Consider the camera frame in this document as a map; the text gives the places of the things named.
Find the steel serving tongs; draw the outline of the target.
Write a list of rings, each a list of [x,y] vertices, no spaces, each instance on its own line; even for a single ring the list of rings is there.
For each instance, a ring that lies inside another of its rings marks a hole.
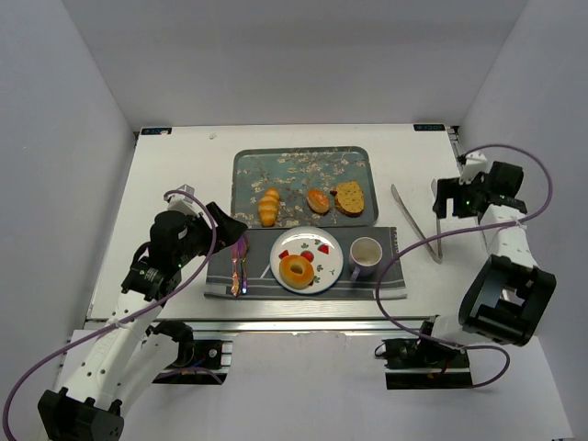
[[[409,222],[411,228],[413,229],[413,231],[415,232],[417,237],[420,240],[423,240],[425,238],[424,232],[417,224],[417,222],[416,222],[415,218],[413,217],[413,215],[411,214],[411,212],[408,210],[408,207],[405,205],[397,187],[394,184],[390,185],[390,192],[391,192],[392,197],[396,201],[397,205],[399,206],[404,218]],[[441,239],[437,239],[435,242],[435,245],[431,245],[430,243],[426,243],[424,245],[424,247],[427,250],[427,253],[429,253],[430,257],[433,259],[433,261],[435,263],[437,263],[437,264],[442,263],[443,250],[442,250],[442,240]]]

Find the golden ring doughnut bread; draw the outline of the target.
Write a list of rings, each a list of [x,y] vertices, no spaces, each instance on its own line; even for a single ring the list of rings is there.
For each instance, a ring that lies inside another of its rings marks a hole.
[[[305,289],[314,280],[314,268],[305,257],[291,254],[279,263],[279,274],[287,287]]]

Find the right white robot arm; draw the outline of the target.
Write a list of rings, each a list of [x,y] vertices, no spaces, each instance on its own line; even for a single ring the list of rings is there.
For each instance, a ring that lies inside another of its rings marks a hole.
[[[421,333],[446,345],[523,346],[531,339],[556,287],[556,278],[540,269],[528,245],[522,219],[526,204],[517,198],[524,172],[484,155],[461,157],[455,178],[436,183],[433,211],[474,218],[483,227],[488,258],[475,276],[458,312],[425,321]]]

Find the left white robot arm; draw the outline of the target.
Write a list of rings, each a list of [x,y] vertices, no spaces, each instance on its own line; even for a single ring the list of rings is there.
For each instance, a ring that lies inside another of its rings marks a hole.
[[[104,333],[56,391],[47,390],[38,409],[50,440],[118,440],[124,416],[154,379],[194,358],[190,326],[157,322],[193,258],[215,254],[238,242],[246,225],[210,202],[211,216],[189,206],[157,214],[150,239],[135,252]]]

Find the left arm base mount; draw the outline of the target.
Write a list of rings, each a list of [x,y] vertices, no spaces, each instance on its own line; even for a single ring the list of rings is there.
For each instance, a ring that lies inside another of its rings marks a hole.
[[[218,338],[195,337],[180,321],[163,321],[147,328],[146,336],[163,334],[177,346],[176,360],[154,380],[154,384],[221,385],[228,375],[232,347]]]

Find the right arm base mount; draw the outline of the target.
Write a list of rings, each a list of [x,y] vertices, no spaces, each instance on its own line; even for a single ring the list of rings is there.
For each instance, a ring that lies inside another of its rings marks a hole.
[[[388,390],[456,390],[473,385],[468,355],[428,340],[383,340],[374,357],[385,362]]]

